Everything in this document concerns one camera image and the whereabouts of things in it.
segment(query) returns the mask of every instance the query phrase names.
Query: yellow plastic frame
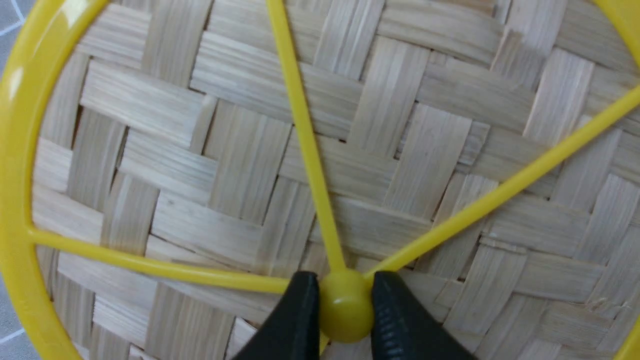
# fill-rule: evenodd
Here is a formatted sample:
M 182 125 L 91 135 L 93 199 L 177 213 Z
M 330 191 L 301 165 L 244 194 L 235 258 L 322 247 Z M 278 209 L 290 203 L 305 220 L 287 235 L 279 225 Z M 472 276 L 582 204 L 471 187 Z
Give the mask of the yellow plastic frame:
M 282 0 L 266 0 L 278 54 L 300 134 L 312 195 L 332 271 L 345 268 L 317 145 L 312 133 L 300 72 Z M 640 0 L 595 0 L 640 64 Z M 237 274 L 145 259 L 38 230 L 31 221 L 31 172 L 36 138 L 47 101 L 71 50 L 108 0 L 39 1 L 20 33 L 0 86 L 0 270 L 16 312 L 46 360 L 80 360 L 47 296 L 35 245 L 121 266 L 137 272 L 226 288 L 282 293 L 288 279 Z M 556 148 L 494 192 L 381 262 L 377 270 L 397 270 L 506 202 L 545 172 L 640 104 L 640 87 L 597 115 Z M 621 347 L 617 360 L 640 354 L 640 322 Z

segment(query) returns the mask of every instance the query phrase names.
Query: bamboo strainer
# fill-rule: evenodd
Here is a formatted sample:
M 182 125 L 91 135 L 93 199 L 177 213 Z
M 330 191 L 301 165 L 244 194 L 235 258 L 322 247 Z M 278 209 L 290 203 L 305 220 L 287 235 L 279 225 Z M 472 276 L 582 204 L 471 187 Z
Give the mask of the bamboo strainer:
M 639 2 L 598 2 L 625 45 L 587 0 L 288 0 L 304 91 L 278 0 L 273 31 L 263 0 L 104 3 L 38 3 L 0 92 L 45 359 L 231 359 L 293 272 L 345 266 L 400 269 L 479 359 L 640 357 Z

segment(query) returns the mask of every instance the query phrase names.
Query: woven bamboo surface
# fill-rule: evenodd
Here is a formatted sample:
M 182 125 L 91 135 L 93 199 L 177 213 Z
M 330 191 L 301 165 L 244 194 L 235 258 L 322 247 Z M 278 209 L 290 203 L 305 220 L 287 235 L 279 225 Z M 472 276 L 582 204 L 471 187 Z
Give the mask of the woven bamboo surface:
M 348 263 L 366 270 L 638 83 L 587 0 L 289 0 Z M 46 111 L 33 220 L 149 258 L 327 271 L 263 0 L 119 0 Z M 402 274 L 478 358 L 611 359 L 640 315 L 640 111 Z M 278 297 L 39 248 L 86 359 L 230 359 Z M 327 359 L 370 359 L 368 340 Z

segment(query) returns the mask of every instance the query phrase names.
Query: yellow ring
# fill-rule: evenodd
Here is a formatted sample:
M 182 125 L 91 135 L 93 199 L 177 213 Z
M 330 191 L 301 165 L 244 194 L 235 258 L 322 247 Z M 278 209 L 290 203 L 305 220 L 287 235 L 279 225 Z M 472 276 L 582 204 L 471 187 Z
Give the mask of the yellow ring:
M 36 243 L 134 271 L 183 281 L 276 293 L 282 292 L 288 282 L 286 279 L 253 275 L 247 275 L 243 281 L 238 282 L 242 275 L 130 256 L 44 233 L 33 227 L 29 200 L 31 170 L 40 120 L 58 74 L 71 50 L 107 2 L 37 2 L 16 41 L 0 86 L 0 171 L 3 174 L 0 186 L 0 268 L 26 332 L 40 355 L 47 360 L 80 360 L 80 357 L 69 341 L 46 294 L 35 254 Z M 596 2 L 616 26 L 634 58 L 640 60 L 640 24 L 635 16 L 640 14 L 640 1 Z M 291 59 L 294 55 L 280 56 Z M 637 94 L 630 94 L 625 98 L 629 99 L 629 96 L 634 101 L 638 98 Z M 306 165 L 309 168 L 315 167 L 313 161 Z M 316 174 L 322 174 L 321 168 Z M 636 324 L 616 359 L 632 359 L 632 354 L 638 353 L 640 323 Z

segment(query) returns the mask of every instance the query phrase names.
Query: gray tile floor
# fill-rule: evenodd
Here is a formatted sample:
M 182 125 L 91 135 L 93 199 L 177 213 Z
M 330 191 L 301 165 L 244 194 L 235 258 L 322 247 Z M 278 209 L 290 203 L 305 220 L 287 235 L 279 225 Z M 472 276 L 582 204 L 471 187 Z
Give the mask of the gray tile floor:
M 24 18 L 31 10 L 34 0 L 0 0 L 0 74 Z M 24 333 L 0 277 L 0 359 L 38 360 L 36 353 Z

